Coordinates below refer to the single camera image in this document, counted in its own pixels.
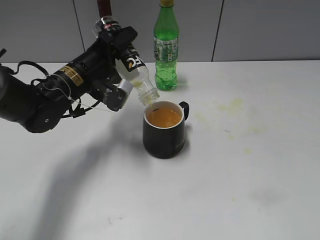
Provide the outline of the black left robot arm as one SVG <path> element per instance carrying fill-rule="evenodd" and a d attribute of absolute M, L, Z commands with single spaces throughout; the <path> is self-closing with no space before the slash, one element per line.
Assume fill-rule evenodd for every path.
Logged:
<path fill-rule="evenodd" d="M 131 27 L 100 27 L 96 41 L 80 56 L 54 72 L 32 61 L 21 61 L 44 74 L 26 84 L 17 70 L 0 67 L 0 117 L 31 133 L 52 130 L 61 119 L 77 118 L 99 103 L 117 112 L 123 108 L 132 84 L 120 77 L 116 60 L 127 53 L 138 33 Z"/>

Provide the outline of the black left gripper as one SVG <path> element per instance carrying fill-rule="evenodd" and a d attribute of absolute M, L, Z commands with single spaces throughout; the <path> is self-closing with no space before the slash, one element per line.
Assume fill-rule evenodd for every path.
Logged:
<path fill-rule="evenodd" d="M 120 60 L 131 51 L 137 36 L 131 26 L 100 31 L 99 39 L 79 56 L 79 75 L 84 80 L 79 87 L 80 96 L 89 94 L 95 100 L 103 100 L 106 84 L 120 83 L 122 79 L 116 70 L 115 59 Z"/>

